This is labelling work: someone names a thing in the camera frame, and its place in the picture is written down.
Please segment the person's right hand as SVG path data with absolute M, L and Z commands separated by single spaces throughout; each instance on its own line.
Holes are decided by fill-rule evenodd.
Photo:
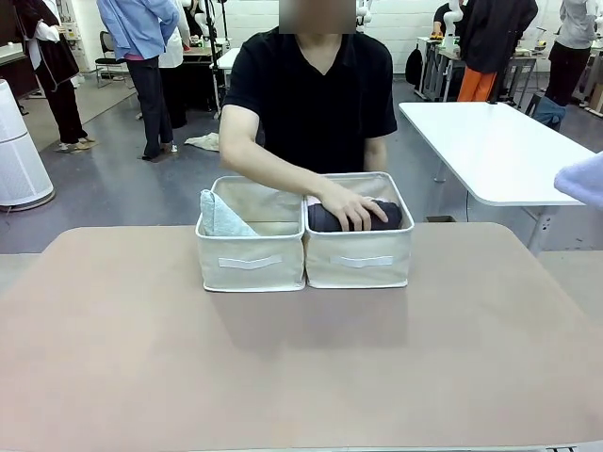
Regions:
M 388 216 L 375 201 L 330 180 L 318 191 L 318 198 L 324 208 L 339 221 L 343 232 L 370 231 L 371 216 L 383 222 L 388 221 Z

